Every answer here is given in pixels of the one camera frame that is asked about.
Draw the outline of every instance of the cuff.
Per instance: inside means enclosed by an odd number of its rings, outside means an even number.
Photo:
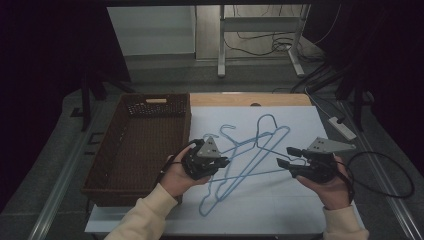
[[[326,210],[323,208],[323,211],[328,233],[351,233],[361,229],[353,206],[338,210]]]
[[[156,214],[163,217],[166,217],[178,203],[159,183],[143,201]]]

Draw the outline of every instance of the beige sleeve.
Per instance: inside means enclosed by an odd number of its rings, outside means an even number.
[[[165,228],[165,218],[176,205],[177,201],[158,184],[147,197],[137,200],[135,207],[106,240],[159,239]]]
[[[332,211],[324,208],[324,215],[327,222],[325,240],[368,239],[369,232],[359,225],[352,206]]]

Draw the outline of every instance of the white paper sheet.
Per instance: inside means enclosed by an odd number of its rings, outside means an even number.
[[[235,146],[220,133],[223,125],[235,127],[226,128],[223,132],[240,143],[255,138],[258,119],[262,116],[259,134],[269,132],[273,135],[260,138],[258,145],[267,149],[275,146],[272,148],[274,152],[287,155],[286,147],[304,149],[317,137],[327,138],[315,107],[192,107],[191,110],[190,139],[204,138],[205,134],[217,135],[219,138],[215,138],[215,142],[221,152]],[[275,118],[280,130],[275,131],[270,115]],[[237,153],[246,152],[234,158],[230,167],[215,174],[214,179],[223,179],[226,170],[229,170],[227,177],[282,170],[276,162],[276,158],[281,156],[252,146],[253,143],[239,147]],[[232,152],[223,156],[231,157]],[[199,209],[205,213],[217,202],[215,194],[221,183],[218,196],[223,196],[226,190],[229,195],[219,201],[209,214],[202,216]],[[209,194],[208,187],[211,189],[210,196],[200,206],[202,199]],[[86,232],[111,231],[128,210],[95,207]],[[324,228],[322,203],[316,194],[293,179],[288,171],[279,171],[191,188],[184,194],[183,203],[168,216],[164,234],[313,234],[322,232]]]

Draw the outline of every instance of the metal stand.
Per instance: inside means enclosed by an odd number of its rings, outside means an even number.
[[[225,17],[225,6],[220,6],[220,33],[218,76],[225,77],[225,40],[226,32],[294,32],[294,39],[288,51],[290,60],[298,77],[305,76],[299,63],[297,46],[311,5],[305,5],[300,17]]]

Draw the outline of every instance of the brown woven basket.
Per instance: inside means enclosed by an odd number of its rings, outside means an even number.
[[[100,207],[134,206],[188,143],[190,124],[189,94],[122,95],[81,192]]]

